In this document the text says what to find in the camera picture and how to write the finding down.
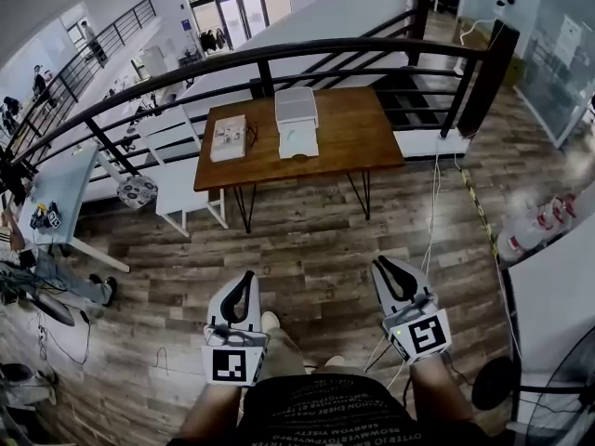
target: white chair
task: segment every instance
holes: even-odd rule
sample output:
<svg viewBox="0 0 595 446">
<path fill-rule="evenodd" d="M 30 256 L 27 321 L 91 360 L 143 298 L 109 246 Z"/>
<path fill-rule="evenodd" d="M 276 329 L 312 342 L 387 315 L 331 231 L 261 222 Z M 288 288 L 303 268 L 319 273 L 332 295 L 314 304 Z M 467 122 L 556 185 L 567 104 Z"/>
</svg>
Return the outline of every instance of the white chair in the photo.
<svg viewBox="0 0 595 446">
<path fill-rule="evenodd" d="M 190 237 L 190 233 L 186 230 L 186 215 L 206 208 L 223 228 L 228 229 L 229 226 L 225 221 L 224 190 L 219 190 L 219 200 L 211 203 L 208 201 L 208 191 L 196 192 L 193 189 L 198 157 L 165 164 L 159 153 L 160 149 L 168 150 L 164 149 L 165 146 L 185 138 L 193 138 L 200 150 L 201 141 L 184 110 L 177 107 L 163 112 L 158 117 L 142 119 L 137 125 L 137 131 L 152 156 L 161 165 L 157 172 L 151 173 L 151 178 L 159 189 L 155 210 L 157 215 L 184 236 Z M 215 209 L 216 205 L 219 206 L 219 213 Z M 182 213 L 181 226 L 171 217 L 172 213 L 179 211 Z"/>
</svg>

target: wooden floor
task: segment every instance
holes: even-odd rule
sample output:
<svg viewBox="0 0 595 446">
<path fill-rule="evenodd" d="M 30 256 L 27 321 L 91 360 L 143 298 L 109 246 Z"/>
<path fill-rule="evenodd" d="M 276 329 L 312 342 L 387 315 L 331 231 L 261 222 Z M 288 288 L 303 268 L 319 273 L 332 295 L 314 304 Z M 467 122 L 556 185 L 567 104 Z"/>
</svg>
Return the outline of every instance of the wooden floor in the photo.
<svg viewBox="0 0 595 446">
<path fill-rule="evenodd" d="M 446 39 L 452 21 L 430 22 L 430 36 Z M 552 148 L 531 113 L 509 88 L 496 103 L 461 165 L 470 174 L 496 232 L 506 215 L 554 193 L 577 192 L 593 179 L 593 135 Z M 473 380 L 490 359 L 510 352 L 508 322 L 494 259 L 475 206 L 454 160 L 442 160 L 435 209 L 430 280 L 448 309 L 455 367 Z M 84 307 L 92 321 L 84 367 L 51 342 L 48 360 L 59 374 L 59 404 L 40 410 L 61 439 L 79 445 L 165 444 L 205 384 L 200 346 L 209 297 L 246 269 L 259 279 L 262 306 L 281 318 L 304 356 L 323 363 L 336 354 L 364 366 L 381 336 L 380 307 L 370 275 L 378 255 L 420 265 L 429 242 L 433 163 L 372 177 L 372 219 L 343 178 L 288 181 L 259 188 L 253 234 L 246 235 L 228 193 L 231 229 L 207 212 L 189 217 L 191 239 L 151 211 L 131 213 L 118 203 L 86 206 L 77 236 L 130 264 L 123 275 L 85 256 L 67 262 L 81 275 L 112 274 L 120 290 L 111 308 Z M 44 367 L 34 310 L 0 311 L 0 360 Z M 82 359 L 86 325 L 47 326 L 71 355 Z M 399 366 L 393 349 L 372 372 L 388 384 Z M 403 370 L 390 392 L 399 400 Z M 459 379 L 463 391 L 470 388 Z M 409 408 L 413 412 L 413 398 Z M 490 434 L 509 418 L 506 404 L 476 420 Z"/>
</svg>

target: chair backrest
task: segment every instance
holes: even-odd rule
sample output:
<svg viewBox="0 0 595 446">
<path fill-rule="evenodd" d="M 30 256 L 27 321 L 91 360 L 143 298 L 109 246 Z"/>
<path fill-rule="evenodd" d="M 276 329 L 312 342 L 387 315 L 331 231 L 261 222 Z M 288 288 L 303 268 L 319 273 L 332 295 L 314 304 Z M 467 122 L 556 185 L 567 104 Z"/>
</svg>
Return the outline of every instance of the chair backrest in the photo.
<svg viewBox="0 0 595 446">
<path fill-rule="evenodd" d="M 186 112 L 180 106 L 164 111 L 160 116 L 142 119 L 137 125 L 137 132 L 161 165 L 165 165 L 165 162 L 157 151 L 166 145 L 193 138 L 198 150 L 201 149 L 201 141 L 194 132 Z"/>
</svg>

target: brown tabletop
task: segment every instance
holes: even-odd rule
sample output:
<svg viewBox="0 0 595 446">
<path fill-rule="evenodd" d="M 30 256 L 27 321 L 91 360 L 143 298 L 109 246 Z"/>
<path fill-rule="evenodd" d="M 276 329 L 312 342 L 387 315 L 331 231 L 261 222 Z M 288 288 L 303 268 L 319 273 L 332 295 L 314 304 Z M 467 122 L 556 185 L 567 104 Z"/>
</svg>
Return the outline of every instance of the brown tabletop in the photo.
<svg viewBox="0 0 595 446">
<path fill-rule="evenodd" d="M 194 190 L 253 185 L 284 178 L 348 174 L 404 165 L 390 122 L 370 87 L 314 91 L 318 110 L 318 157 L 279 158 L 279 132 L 273 98 L 212 108 L 208 114 Z M 240 159 L 211 162 L 215 121 L 245 114 L 258 126 L 254 146 Z M 252 141 L 253 135 L 247 134 Z"/>
</svg>

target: beige pants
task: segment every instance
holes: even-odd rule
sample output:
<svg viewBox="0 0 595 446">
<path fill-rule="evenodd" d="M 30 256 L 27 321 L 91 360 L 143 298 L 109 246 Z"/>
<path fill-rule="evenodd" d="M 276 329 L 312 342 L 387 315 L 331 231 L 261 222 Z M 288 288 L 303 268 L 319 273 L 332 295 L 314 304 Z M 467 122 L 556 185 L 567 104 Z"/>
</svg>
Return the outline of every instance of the beige pants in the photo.
<svg viewBox="0 0 595 446">
<path fill-rule="evenodd" d="M 298 346 L 281 329 L 271 329 L 267 332 L 269 345 L 267 355 L 262 361 L 262 368 L 258 381 L 273 378 L 274 376 L 305 375 L 304 359 Z M 349 374 L 367 376 L 361 368 L 328 366 L 321 367 L 313 374 Z"/>
</svg>

